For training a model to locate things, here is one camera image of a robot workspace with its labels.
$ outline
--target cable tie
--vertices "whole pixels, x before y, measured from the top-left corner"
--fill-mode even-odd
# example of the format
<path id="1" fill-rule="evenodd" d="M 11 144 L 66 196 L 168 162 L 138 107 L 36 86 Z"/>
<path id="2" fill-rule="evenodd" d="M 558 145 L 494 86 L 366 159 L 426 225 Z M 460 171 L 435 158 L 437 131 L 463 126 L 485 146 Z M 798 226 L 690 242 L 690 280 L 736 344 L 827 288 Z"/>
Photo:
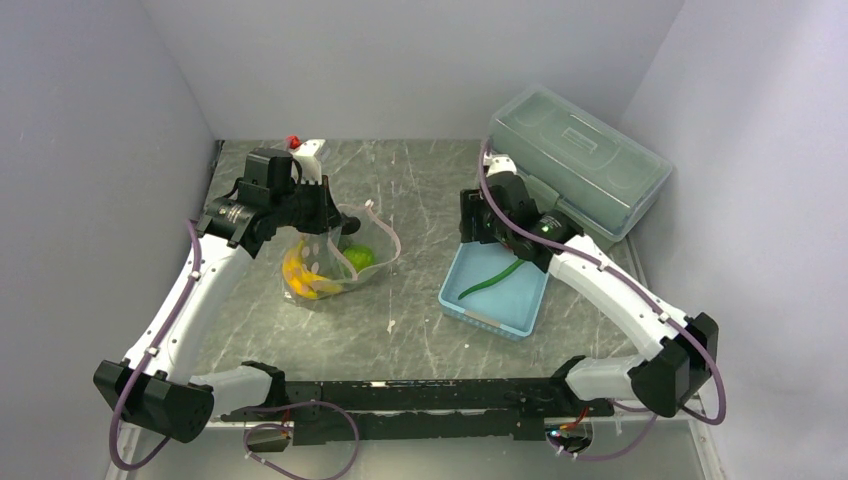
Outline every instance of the cable tie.
<path id="1" fill-rule="evenodd" d="M 600 260 L 601 260 L 601 263 L 598 264 L 598 271 L 603 272 L 604 270 L 607 269 L 607 267 L 609 266 L 611 261 L 610 261 L 609 257 L 607 257 L 606 255 L 601 256 Z"/>

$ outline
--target translucent storage container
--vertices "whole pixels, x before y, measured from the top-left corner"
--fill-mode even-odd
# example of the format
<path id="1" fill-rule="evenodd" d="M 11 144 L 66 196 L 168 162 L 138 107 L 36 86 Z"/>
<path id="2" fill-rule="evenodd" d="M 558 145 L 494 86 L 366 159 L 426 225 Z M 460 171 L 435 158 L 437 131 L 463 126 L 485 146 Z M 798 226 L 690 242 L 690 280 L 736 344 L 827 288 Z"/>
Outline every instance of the translucent storage container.
<path id="1" fill-rule="evenodd" d="M 553 190 L 558 209 L 611 242 L 642 218 L 671 173 L 668 161 L 540 86 L 501 108 L 489 134 L 522 175 Z"/>

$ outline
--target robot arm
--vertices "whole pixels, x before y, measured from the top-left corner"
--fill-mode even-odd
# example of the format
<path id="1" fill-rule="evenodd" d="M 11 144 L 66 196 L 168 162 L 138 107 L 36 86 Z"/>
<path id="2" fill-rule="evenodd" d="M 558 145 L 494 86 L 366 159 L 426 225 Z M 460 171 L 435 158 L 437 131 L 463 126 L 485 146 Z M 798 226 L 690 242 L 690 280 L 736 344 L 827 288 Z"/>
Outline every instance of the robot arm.
<path id="1" fill-rule="evenodd" d="M 604 255 L 564 213 L 540 213 L 508 156 L 488 157 L 485 165 L 492 197 L 507 217 L 564 248 L 550 249 L 517 235 L 494 215 L 479 190 L 460 195 L 462 241 L 499 242 L 565 282 L 606 314 L 638 351 L 624 358 L 574 359 L 578 361 L 565 377 L 570 390 L 584 401 L 636 398 L 658 415 L 674 416 L 711 374 L 694 347 L 667 321 L 684 327 L 713 358 L 718 339 L 715 321 L 704 313 L 691 318 L 663 302 Z M 660 305 L 662 314 L 645 298 Z"/>
<path id="2" fill-rule="evenodd" d="M 310 140 L 291 152 L 253 150 L 244 177 L 236 181 L 233 193 L 238 196 L 209 203 L 194 227 L 199 269 L 192 265 L 198 252 L 192 251 L 159 312 L 123 361 L 103 361 L 94 374 L 95 385 L 113 409 L 121 406 L 119 398 L 129 389 L 120 412 L 124 421 L 188 442 L 213 416 L 283 400 L 284 375 L 273 367 L 247 362 L 199 377 L 192 370 L 224 300 L 278 228 L 292 226 L 309 234 L 336 227 L 343 234 L 358 230 L 359 220 L 344 216 L 333 203 L 318 161 L 324 152 L 323 140 Z M 186 281 L 195 283 L 175 311 Z M 172 313 L 176 317 L 168 325 Z M 163 328 L 162 340 L 154 345 Z M 142 366 L 145 356 L 150 358 Z"/>

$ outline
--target green vegetable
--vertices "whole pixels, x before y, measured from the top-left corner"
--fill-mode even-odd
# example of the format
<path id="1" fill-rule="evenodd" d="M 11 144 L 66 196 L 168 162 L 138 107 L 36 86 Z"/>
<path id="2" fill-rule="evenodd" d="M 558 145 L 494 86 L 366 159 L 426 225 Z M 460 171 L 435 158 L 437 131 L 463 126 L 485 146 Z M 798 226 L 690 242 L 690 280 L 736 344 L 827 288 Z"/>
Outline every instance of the green vegetable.
<path id="1" fill-rule="evenodd" d="M 374 252 L 365 245 L 351 245 L 345 249 L 343 255 L 350 261 L 357 272 L 374 265 L 376 261 Z"/>
<path id="2" fill-rule="evenodd" d="M 492 277 L 492 278 L 490 278 L 486 281 L 480 282 L 477 285 L 474 285 L 473 287 L 469 288 L 468 290 L 460 293 L 459 299 L 462 300 L 463 298 L 467 297 L 468 295 L 471 295 L 474 292 L 483 290 L 484 288 L 489 288 L 489 287 L 497 284 L 498 282 L 500 282 L 504 278 L 510 276 L 512 274 L 512 272 L 514 272 L 515 270 L 518 269 L 518 267 L 521 266 L 522 263 L 524 263 L 524 260 L 521 260 L 521 259 L 516 260 L 512 265 L 506 267 L 506 270 L 504 270 L 503 272 L 495 275 L 494 277 Z"/>

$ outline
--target green fruit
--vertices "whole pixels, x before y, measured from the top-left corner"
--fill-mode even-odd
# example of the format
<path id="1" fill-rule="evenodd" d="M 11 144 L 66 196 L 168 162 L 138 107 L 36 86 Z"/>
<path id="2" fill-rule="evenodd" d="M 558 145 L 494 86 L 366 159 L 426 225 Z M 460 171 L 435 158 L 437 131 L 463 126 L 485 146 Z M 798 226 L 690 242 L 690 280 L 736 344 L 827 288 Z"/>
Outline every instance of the green fruit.
<path id="1" fill-rule="evenodd" d="M 352 245 L 345 249 L 344 256 L 347 258 L 353 268 L 360 272 L 363 268 L 368 268 L 374 265 L 376 258 L 374 252 L 365 245 Z"/>

